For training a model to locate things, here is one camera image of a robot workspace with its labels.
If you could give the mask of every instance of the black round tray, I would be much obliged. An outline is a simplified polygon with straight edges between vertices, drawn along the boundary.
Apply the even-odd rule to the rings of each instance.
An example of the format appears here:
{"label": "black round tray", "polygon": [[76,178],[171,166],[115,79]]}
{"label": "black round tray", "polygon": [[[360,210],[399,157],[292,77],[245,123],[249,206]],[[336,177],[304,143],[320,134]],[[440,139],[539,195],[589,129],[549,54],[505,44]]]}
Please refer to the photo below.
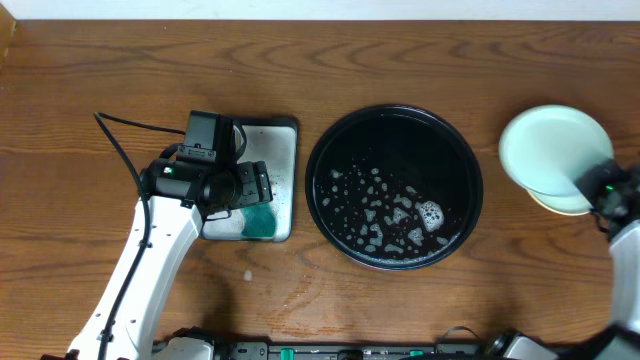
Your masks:
{"label": "black round tray", "polygon": [[[337,249],[374,268],[409,270],[464,242],[480,216],[483,188],[478,162],[453,126],[426,110],[380,105],[325,132],[311,153],[305,190],[313,220]],[[365,209],[376,211],[371,221]],[[439,216],[444,222],[434,229]]]}

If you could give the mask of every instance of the brown wooden surface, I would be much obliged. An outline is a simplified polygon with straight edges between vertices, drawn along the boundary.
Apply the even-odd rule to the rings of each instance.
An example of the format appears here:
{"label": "brown wooden surface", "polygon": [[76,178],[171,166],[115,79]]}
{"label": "brown wooden surface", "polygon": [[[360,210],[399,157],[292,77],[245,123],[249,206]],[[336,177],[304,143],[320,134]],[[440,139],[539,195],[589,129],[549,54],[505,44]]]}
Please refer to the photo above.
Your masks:
{"label": "brown wooden surface", "polygon": [[16,26],[16,21],[13,16],[0,4],[0,69],[6,58],[9,48],[9,42],[13,36],[13,30]]}
{"label": "brown wooden surface", "polygon": [[[623,162],[640,141],[640,25],[494,22],[23,22],[0,77],[0,357],[62,354],[97,305],[136,199],[96,110],[184,128],[189,110],[300,121],[295,221],[284,244],[197,241],[158,329],[274,341],[431,342],[466,325],[549,342],[605,326],[611,263],[589,217],[537,206],[503,172],[501,130],[534,105],[598,119]],[[480,162],[483,213],[445,261],[364,268],[306,206],[315,142],[358,108],[443,116]],[[171,134],[112,125],[138,168]],[[253,282],[243,281],[250,269]]]}

